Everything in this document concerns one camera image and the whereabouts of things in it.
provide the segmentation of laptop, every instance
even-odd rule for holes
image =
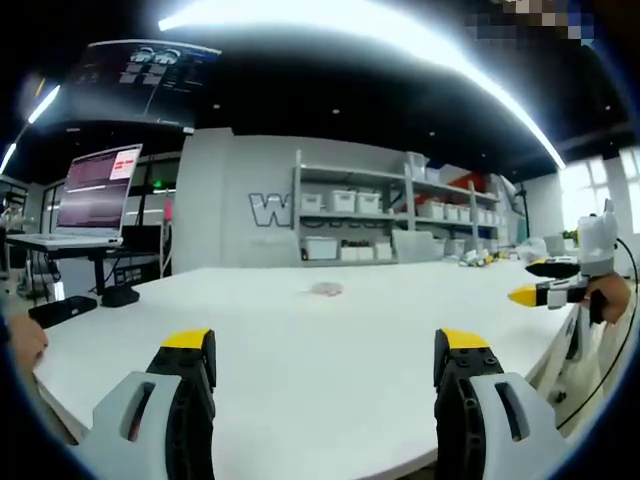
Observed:
[[[47,250],[121,245],[124,207],[141,151],[141,144],[129,145],[74,159],[63,186],[55,233],[7,235],[7,239]]]

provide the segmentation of black device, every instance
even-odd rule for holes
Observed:
[[[124,307],[136,303],[140,299],[140,294],[131,285],[116,285],[107,287],[102,294],[102,306],[109,308]]]
[[[42,328],[49,328],[97,307],[98,302],[93,298],[77,295],[58,302],[34,307],[29,310],[29,316],[38,322]]]

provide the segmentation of computer monitor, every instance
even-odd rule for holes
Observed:
[[[73,160],[63,186],[56,232],[119,233],[141,151],[142,145],[130,145]]]

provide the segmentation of wall-mounted monitor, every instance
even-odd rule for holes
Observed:
[[[117,40],[87,47],[39,121],[144,122],[192,129],[220,51],[183,43]]]

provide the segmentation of white table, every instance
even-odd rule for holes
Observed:
[[[510,261],[203,269],[140,286],[137,304],[49,329],[36,376],[78,432],[169,335],[209,327],[216,478],[396,478],[435,459],[435,330],[481,335],[506,371],[530,378],[569,314],[507,299],[537,280]],[[318,281],[340,282],[344,292],[308,293]]]

